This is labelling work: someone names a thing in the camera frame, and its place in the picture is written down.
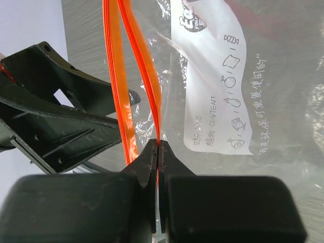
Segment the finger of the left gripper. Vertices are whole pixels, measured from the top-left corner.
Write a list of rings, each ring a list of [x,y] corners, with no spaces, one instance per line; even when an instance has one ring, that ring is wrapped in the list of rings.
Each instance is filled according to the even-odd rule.
[[[73,105],[1,95],[1,151],[17,148],[45,173],[60,174],[121,143],[112,101]]]
[[[47,42],[30,46],[1,60],[1,69],[13,83],[58,104],[61,90],[73,107],[99,116],[115,113],[111,84],[76,69]]]

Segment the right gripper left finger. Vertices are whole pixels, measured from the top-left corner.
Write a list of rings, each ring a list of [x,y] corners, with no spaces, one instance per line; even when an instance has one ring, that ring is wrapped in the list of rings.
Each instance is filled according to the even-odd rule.
[[[157,159],[157,140],[150,139],[140,155],[121,171],[136,176],[140,185],[138,201],[153,234],[156,233]]]

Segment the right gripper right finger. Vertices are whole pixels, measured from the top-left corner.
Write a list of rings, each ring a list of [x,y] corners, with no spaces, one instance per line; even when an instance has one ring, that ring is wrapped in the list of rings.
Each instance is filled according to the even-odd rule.
[[[160,140],[158,146],[158,202],[162,233],[166,232],[168,209],[168,176],[196,176],[196,174],[175,156],[168,141]]]

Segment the clear zip top bag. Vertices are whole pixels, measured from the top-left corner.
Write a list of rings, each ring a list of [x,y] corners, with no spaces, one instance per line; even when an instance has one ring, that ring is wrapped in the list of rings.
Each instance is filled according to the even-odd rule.
[[[126,163],[151,139],[198,175],[323,192],[323,1],[104,1]]]

